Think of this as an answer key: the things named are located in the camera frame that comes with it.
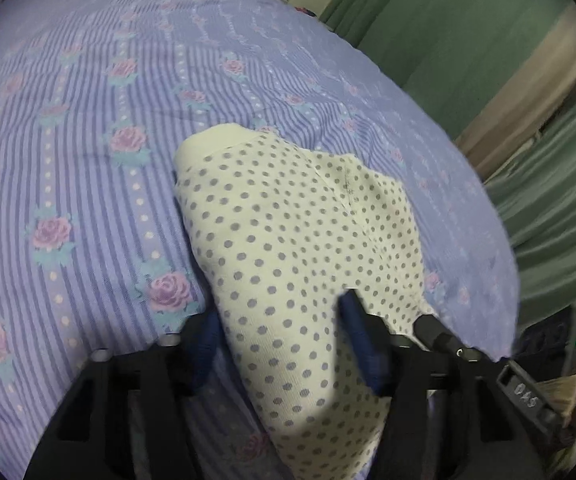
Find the white polka dot garment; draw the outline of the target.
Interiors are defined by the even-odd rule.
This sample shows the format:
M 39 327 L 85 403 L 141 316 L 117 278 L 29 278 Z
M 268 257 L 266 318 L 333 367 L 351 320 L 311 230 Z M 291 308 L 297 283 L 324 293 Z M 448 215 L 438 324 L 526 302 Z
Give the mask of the white polka dot garment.
M 235 124 L 190 136 L 176 194 L 256 414 L 298 479 L 357 479 L 389 404 L 361 378 L 337 302 L 349 289 L 390 330 L 430 312 L 403 185 L 351 154 Z

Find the green curtain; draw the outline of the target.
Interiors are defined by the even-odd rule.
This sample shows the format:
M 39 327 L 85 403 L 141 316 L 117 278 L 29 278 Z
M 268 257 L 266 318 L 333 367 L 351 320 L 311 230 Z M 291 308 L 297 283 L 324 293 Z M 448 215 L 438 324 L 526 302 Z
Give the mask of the green curtain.
M 576 312 L 576 0 L 331 0 L 323 22 L 486 185 L 519 266 L 520 323 Z

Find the purple floral striped bedspread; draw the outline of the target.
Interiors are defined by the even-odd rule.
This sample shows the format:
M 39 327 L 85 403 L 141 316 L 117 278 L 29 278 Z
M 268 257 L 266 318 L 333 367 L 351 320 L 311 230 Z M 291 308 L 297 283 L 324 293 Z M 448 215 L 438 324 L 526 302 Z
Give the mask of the purple floral striped bedspread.
M 181 142 L 235 122 L 404 185 L 423 292 L 512 350 L 519 280 L 446 133 L 279 0 L 0 0 L 0 471 L 19 479 L 91 352 L 146 349 L 205 299 L 174 196 Z

